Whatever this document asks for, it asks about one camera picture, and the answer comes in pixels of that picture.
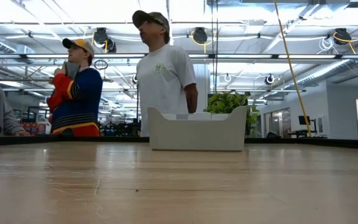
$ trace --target white plastic bin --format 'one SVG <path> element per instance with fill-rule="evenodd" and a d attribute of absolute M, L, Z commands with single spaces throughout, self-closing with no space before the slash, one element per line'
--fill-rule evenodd
<path fill-rule="evenodd" d="M 157 108 L 149 108 L 148 112 L 153 150 L 239 152 L 244 149 L 246 106 L 236 108 L 224 120 L 168 120 Z"/>

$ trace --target potted plant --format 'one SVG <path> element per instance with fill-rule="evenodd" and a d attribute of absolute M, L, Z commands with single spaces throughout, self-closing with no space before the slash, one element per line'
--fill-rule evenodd
<path fill-rule="evenodd" d="M 210 112 L 212 114 L 224 114 L 222 117 L 227 118 L 229 114 L 233 112 L 238 106 L 247 106 L 248 105 L 248 96 L 240 95 L 235 93 L 234 95 L 231 92 L 227 93 L 215 93 L 208 100 L 208 107 L 204 110 L 205 112 Z M 250 105 L 247 109 L 247 121 L 246 121 L 246 135 L 254 134 L 256 130 L 257 116 L 259 110 L 256 108 L 256 105 Z"/>

